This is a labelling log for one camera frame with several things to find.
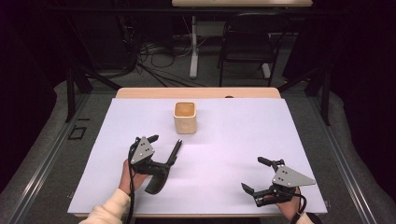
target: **gray carpet floor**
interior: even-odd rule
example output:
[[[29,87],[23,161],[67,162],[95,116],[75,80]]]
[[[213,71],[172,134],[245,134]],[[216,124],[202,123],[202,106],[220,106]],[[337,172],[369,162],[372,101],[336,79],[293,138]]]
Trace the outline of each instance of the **gray carpet floor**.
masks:
[[[273,86],[280,86],[284,82],[281,74],[289,57],[292,40],[290,37],[290,41],[287,41],[280,51]],[[188,75],[191,59],[188,55],[173,59],[166,54],[156,54],[148,56],[142,63],[154,67],[173,62],[170,66],[156,69],[199,85],[217,86],[219,45],[216,43],[216,40],[208,39],[200,46],[198,78],[194,80],[190,80]],[[247,77],[257,77],[260,74],[250,65],[228,66],[227,69],[227,76],[242,76],[243,80],[226,80],[226,86],[265,85],[265,81],[246,81]],[[165,73],[158,74],[175,78]],[[162,85],[153,75],[139,68],[127,76],[112,80],[125,87]],[[78,94],[78,113],[70,123],[64,123],[67,115],[65,83],[55,89],[58,101],[47,125],[18,172],[0,195],[0,223],[78,223],[81,220],[80,217],[74,217],[66,211],[110,101],[115,96],[113,90],[96,80],[92,80],[92,85],[92,94]],[[305,97],[305,85],[306,83],[300,83],[281,95],[288,103],[319,189],[329,205],[329,213],[320,216],[322,222],[394,223],[396,205],[375,183],[370,171],[354,150],[342,101],[336,95],[331,95],[331,126],[327,127],[318,116],[318,99]],[[75,127],[85,130],[82,139],[74,139],[74,134],[78,133],[71,134]],[[339,148],[342,159],[350,168],[346,170],[349,174],[345,175],[345,169],[338,163],[339,154],[334,153],[335,147]],[[352,185],[348,182],[347,175],[353,177]],[[362,205],[366,209],[363,212],[360,210]],[[283,217],[266,217],[261,218],[261,222],[277,224],[287,223],[287,220]]]

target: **black metal frame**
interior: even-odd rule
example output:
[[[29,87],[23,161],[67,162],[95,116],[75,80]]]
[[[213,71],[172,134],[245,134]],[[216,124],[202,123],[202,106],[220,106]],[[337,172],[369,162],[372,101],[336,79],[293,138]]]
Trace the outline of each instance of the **black metal frame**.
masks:
[[[351,10],[313,10],[309,7],[173,7],[173,8],[81,8],[81,7],[51,7],[42,4],[42,8],[52,16],[70,16],[74,14],[107,14],[107,15],[178,15],[178,16],[231,16],[239,12],[267,12],[269,14],[281,13],[290,18],[315,18],[321,20],[333,20],[333,19],[344,19],[343,27],[338,32],[334,41],[330,45],[332,50],[326,57],[326,61],[319,67],[313,68],[294,79],[293,81],[284,84],[277,89],[282,92],[288,88],[296,85],[302,80],[311,77],[312,80],[309,82],[305,89],[307,96],[315,96],[318,94],[319,89],[322,87],[321,95],[321,116],[327,125],[330,125],[328,119],[329,110],[329,97],[330,97],[330,79],[331,70],[336,60],[340,56],[340,49],[343,49],[346,42],[356,26],[357,18],[361,15],[364,10],[367,9],[369,4],[364,3],[365,7],[359,6]],[[73,55],[68,55],[71,63],[71,71],[67,79],[68,83],[68,106],[69,115],[66,121],[69,121],[75,113],[75,99],[74,99],[74,83],[77,84],[78,88],[83,93],[90,93],[92,86],[88,81],[85,74],[88,74],[92,78],[103,82],[107,86],[118,90],[121,88],[120,85],[102,77],[95,71],[79,64]]]

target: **white tabletop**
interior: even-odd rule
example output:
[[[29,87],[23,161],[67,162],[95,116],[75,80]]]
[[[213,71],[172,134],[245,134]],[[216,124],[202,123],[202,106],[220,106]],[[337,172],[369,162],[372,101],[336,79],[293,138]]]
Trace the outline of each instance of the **white tabletop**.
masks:
[[[177,134],[177,101],[194,101],[198,130]],[[289,109],[283,99],[113,99],[68,213],[87,215],[111,196],[120,181],[122,162],[138,136],[158,134],[152,159],[166,162],[183,140],[163,190],[135,194],[136,217],[260,217],[279,214],[275,205],[257,207],[241,183],[255,190],[271,186],[274,170],[258,157],[285,160],[315,179]],[[317,185],[301,188],[306,211],[327,213]]]
[[[174,7],[311,7],[312,0],[173,0]]]

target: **person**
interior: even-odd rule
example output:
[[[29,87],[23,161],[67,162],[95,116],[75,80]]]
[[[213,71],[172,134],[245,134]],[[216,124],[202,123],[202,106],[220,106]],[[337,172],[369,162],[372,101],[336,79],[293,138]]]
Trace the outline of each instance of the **person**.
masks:
[[[147,177],[148,175],[135,174],[134,190],[137,190]],[[88,217],[79,222],[79,224],[122,224],[122,221],[120,220],[122,214],[131,202],[131,198],[129,197],[131,193],[130,181],[129,165],[128,161],[125,160],[122,167],[119,186],[114,191],[113,195],[104,204],[96,205]],[[300,198],[294,196],[289,202],[277,203],[276,206],[288,221],[292,221],[299,210]],[[314,222],[312,222],[311,218],[316,217],[313,214],[309,215],[310,216],[308,216],[306,212],[302,213],[296,223],[313,224]]]

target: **person's left hand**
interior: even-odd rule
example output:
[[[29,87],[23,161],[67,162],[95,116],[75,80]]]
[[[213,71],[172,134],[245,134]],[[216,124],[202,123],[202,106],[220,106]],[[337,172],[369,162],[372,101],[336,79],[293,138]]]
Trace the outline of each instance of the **person's left hand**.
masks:
[[[142,186],[143,182],[145,181],[145,179],[147,177],[148,177],[148,175],[135,174],[134,175],[134,190],[137,190],[140,186]],[[128,195],[131,194],[130,183],[131,183],[131,177],[129,176],[128,160],[125,160],[123,163],[123,167],[122,167],[122,174],[121,174],[119,189],[121,189]]]

